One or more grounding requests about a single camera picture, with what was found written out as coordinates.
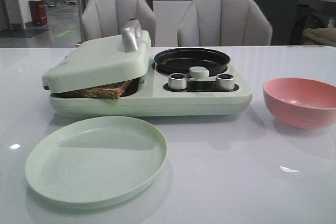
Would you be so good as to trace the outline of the left grey upholstered chair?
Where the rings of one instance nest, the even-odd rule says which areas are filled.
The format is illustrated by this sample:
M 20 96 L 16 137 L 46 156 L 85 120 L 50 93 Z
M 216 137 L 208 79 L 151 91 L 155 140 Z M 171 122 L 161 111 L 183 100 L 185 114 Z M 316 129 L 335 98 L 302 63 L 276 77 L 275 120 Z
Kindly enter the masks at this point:
M 145 0 L 89 0 L 81 16 L 83 40 L 119 35 L 131 19 L 149 32 L 155 46 L 156 18 Z

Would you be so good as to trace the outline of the red trash bin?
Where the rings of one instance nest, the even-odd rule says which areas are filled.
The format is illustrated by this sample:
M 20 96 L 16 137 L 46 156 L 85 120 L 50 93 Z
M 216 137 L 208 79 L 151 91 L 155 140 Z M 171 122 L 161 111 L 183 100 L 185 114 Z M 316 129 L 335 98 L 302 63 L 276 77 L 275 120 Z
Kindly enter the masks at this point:
M 34 26 L 47 25 L 47 15 L 44 0 L 28 1 L 32 23 Z

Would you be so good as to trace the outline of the black round frying pan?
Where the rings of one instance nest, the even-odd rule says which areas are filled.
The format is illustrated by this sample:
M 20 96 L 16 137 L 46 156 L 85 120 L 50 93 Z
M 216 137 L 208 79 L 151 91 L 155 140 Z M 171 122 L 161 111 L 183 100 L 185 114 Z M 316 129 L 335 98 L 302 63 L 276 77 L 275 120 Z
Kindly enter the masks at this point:
M 204 67 L 209 76 L 223 73 L 230 63 L 230 57 L 220 51 L 207 48 L 173 48 L 154 56 L 157 71 L 164 74 L 189 72 L 191 67 Z

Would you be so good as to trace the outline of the bread slice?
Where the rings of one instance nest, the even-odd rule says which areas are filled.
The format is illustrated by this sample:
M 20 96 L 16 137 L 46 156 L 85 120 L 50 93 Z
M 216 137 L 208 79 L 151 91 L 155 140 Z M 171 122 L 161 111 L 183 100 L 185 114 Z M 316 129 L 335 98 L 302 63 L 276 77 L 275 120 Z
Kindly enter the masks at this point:
M 131 83 L 132 80 L 128 80 L 92 88 L 55 93 L 55 96 L 60 98 L 119 99 Z

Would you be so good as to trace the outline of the grey upholstered chair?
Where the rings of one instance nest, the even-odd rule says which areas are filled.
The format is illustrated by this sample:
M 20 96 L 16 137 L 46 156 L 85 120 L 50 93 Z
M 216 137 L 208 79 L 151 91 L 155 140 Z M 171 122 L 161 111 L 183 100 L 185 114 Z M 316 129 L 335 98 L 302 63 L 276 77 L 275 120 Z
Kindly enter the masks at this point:
M 119 35 L 131 19 L 149 32 L 155 46 L 156 18 L 145 0 L 89 0 L 81 16 L 83 40 Z
M 272 26 L 253 0 L 194 0 L 177 31 L 180 47 L 269 46 Z

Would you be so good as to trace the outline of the mint green breakfast maker base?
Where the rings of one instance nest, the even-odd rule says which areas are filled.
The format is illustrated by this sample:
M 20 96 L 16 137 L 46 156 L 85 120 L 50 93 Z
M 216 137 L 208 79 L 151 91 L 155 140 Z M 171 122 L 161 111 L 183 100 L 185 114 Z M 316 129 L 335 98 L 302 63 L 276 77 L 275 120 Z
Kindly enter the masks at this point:
M 119 99 L 60 98 L 50 92 L 50 103 L 62 115 L 82 118 L 105 115 L 224 115 L 240 112 L 250 104 L 252 89 L 230 63 L 223 73 L 234 76 L 235 88 L 232 90 L 216 88 L 216 75 L 209 76 L 204 67 L 191 67 L 185 74 L 187 88 L 172 90 L 168 87 L 170 74 L 156 69 L 154 56 L 158 53 L 150 51 L 147 73 L 133 79 Z

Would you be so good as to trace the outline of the mint green sandwich maker lid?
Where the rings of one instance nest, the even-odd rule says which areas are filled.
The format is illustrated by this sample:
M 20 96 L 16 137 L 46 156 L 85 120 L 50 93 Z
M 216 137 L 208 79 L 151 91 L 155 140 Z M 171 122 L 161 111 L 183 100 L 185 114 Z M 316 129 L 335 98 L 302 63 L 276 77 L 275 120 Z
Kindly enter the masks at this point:
M 43 87 L 64 93 L 139 78 L 148 71 L 150 49 L 149 32 L 131 20 L 120 35 L 83 42 L 43 75 Z

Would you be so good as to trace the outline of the mint green round plate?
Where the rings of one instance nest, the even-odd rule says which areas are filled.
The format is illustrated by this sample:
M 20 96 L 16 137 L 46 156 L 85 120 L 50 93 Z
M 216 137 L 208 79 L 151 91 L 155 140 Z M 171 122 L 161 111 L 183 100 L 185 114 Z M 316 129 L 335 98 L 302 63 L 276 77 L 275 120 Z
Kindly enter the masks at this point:
M 166 138 L 154 125 L 103 116 L 46 136 L 30 153 L 25 175 L 35 192 L 56 205 L 98 209 L 143 192 L 166 158 Z

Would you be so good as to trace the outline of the pink plastic bowl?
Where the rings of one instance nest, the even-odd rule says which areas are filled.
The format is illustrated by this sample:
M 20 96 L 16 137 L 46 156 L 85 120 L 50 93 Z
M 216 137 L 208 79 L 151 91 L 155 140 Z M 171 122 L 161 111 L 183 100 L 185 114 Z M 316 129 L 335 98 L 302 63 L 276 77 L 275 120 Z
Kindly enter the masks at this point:
M 304 78 L 277 78 L 264 83 L 266 107 L 278 120 L 300 129 L 335 123 L 335 86 Z

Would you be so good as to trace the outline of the right silver control knob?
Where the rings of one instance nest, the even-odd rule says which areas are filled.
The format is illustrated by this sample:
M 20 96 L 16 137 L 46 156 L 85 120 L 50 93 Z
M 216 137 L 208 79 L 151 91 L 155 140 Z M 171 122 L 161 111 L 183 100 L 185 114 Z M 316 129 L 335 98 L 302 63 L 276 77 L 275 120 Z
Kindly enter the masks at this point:
M 232 90 L 235 88 L 235 78 L 231 74 L 220 73 L 216 75 L 215 87 L 221 90 Z

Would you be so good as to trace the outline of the dark washing machine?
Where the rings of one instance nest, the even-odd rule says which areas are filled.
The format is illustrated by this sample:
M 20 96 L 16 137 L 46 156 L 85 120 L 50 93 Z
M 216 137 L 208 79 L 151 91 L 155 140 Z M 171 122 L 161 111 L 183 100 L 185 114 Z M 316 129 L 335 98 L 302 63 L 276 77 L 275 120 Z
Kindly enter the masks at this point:
M 307 28 L 335 28 L 335 0 L 299 0 L 289 44 L 302 44 Z

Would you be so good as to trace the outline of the left silver control knob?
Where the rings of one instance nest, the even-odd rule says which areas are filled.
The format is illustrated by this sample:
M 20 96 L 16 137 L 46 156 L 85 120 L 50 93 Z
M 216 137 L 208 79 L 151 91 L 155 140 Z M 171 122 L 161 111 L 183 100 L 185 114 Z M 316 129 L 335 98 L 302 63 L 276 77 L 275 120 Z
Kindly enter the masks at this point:
M 172 73 L 169 75 L 168 87 L 172 90 L 184 90 L 187 88 L 186 75 L 183 73 Z

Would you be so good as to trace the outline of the right grey upholstered chair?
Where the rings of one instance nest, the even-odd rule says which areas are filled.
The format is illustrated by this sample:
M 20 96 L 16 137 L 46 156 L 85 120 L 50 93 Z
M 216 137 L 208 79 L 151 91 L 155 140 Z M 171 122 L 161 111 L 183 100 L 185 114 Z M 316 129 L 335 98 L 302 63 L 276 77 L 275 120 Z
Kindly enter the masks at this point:
M 180 47 L 269 46 L 272 26 L 253 0 L 194 0 L 177 31 Z

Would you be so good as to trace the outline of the silver control knob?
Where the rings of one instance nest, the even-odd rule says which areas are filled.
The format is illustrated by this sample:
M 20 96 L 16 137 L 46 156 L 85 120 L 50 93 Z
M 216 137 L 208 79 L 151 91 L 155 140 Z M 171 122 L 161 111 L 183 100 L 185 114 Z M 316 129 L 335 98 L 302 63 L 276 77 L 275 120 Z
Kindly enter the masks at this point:
M 184 90 L 187 88 L 186 75 L 183 73 L 172 73 L 169 75 L 168 87 L 172 90 Z
M 232 90 L 235 88 L 235 78 L 231 74 L 220 73 L 216 75 L 215 87 L 221 90 Z

